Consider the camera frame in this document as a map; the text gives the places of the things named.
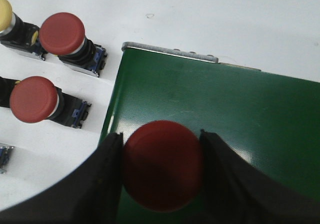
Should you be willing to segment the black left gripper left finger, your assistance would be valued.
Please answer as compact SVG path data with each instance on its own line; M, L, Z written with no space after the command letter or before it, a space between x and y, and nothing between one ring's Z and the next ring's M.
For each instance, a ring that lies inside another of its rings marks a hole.
M111 133L73 172L0 213L2 224L114 224L122 189L123 135Z

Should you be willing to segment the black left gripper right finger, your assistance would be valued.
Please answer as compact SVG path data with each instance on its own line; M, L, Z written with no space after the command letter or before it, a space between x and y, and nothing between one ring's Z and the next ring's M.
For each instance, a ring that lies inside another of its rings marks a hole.
M215 224L318 224L320 203L250 165L218 134L201 131L206 213Z

